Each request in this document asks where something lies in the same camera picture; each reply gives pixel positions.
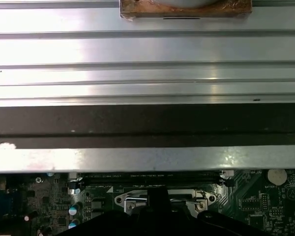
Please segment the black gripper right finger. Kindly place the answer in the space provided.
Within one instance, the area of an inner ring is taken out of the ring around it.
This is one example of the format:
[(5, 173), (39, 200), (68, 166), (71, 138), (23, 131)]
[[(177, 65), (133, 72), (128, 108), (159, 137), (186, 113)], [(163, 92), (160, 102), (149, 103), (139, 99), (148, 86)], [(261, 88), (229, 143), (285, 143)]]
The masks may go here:
[(168, 190), (158, 188), (159, 236), (268, 236), (262, 230), (214, 211), (190, 218), (182, 209), (172, 210)]

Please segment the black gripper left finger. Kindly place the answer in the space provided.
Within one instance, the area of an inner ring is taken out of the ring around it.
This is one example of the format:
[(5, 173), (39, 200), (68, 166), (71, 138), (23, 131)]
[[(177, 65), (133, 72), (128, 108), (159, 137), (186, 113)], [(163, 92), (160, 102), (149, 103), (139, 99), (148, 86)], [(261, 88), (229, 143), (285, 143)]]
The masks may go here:
[(60, 236), (157, 236), (155, 221), (158, 188), (147, 190), (147, 204), (136, 207), (129, 215), (112, 210), (59, 233)]

